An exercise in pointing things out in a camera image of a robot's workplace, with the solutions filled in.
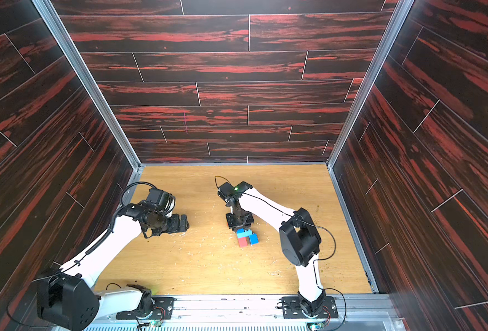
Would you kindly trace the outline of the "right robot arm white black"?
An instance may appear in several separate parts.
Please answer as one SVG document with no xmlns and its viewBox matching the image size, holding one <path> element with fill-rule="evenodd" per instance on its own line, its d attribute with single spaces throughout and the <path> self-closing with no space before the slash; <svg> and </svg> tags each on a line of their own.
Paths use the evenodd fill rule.
<svg viewBox="0 0 488 331">
<path fill-rule="evenodd" d="M 251 229 L 255 216 L 278 232 L 282 253 L 296 267 L 300 309 L 308 317 L 318 316 L 326 297 L 316 269 L 322 239 L 310 213 L 277 204 L 245 181 L 237 186 L 223 183 L 218 196 L 230 209 L 229 228 L 239 236 Z"/>
</svg>

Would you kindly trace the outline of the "light blue long lego brick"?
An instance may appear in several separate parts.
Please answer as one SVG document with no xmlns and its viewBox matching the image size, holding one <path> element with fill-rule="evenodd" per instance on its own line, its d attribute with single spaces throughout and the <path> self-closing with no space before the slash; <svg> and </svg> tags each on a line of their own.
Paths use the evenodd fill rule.
<svg viewBox="0 0 488 331">
<path fill-rule="evenodd" d="M 238 239 L 249 238 L 252 235 L 254 235 L 251 230 L 244 230 L 244 229 L 238 230 L 236 234 Z"/>
</svg>

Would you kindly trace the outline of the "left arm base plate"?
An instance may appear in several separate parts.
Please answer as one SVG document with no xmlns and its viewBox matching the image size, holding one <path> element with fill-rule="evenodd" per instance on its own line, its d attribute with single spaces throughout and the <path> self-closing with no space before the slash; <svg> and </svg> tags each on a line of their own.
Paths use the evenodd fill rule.
<svg viewBox="0 0 488 331">
<path fill-rule="evenodd" d="M 136 310 L 123 311 L 115 315 L 117 320 L 162 321 L 172 318 L 174 297 L 152 297 L 143 299 Z"/>
</svg>

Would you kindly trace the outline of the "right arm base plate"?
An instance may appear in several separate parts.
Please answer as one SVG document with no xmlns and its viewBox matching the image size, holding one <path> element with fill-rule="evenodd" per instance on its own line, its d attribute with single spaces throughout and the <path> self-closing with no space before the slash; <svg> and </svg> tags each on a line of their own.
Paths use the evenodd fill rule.
<svg viewBox="0 0 488 331">
<path fill-rule="evenodd" d="M 338 309 L 333 297 L 310 302 L 300 296 L 282 297 L 276 305 L 284 319 L 337 319 Z"/>
</svg>

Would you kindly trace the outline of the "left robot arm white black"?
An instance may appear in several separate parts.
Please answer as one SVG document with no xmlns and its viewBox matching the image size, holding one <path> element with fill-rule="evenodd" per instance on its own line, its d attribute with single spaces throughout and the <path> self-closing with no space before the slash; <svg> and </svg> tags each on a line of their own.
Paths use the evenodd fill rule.
<svg viewBox="0 0 488 331">
<path fill-rule="evenodd" d="M 190 227 L 186 215 L 165 214 L 143 200 L 116 210 L 110 225 L 88 247 L 65 262 L 58 271 L 48 270 L 37 280 L 37 315 L 68 330 L 84 330 L 94 320 L 112 314 L 144 319 L 163 317 L 149 288 L 130 284 L 118 290 L 94 291 L 100 274 L 133 239 L 151 234 L 184 233 Z"/>
</svg>

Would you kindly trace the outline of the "small red lego brick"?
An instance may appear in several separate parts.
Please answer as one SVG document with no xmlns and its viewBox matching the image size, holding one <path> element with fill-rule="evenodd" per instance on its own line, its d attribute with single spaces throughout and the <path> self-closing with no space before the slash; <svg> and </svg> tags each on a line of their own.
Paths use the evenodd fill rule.
<svg viewBox="0 0 488 331">
<path fill-rule="evenodd" d="M 238 245 L 241 248 L 247 247 L 249 245 L 249 239 L 247 237 L 238 238 Z"/>
</svg>

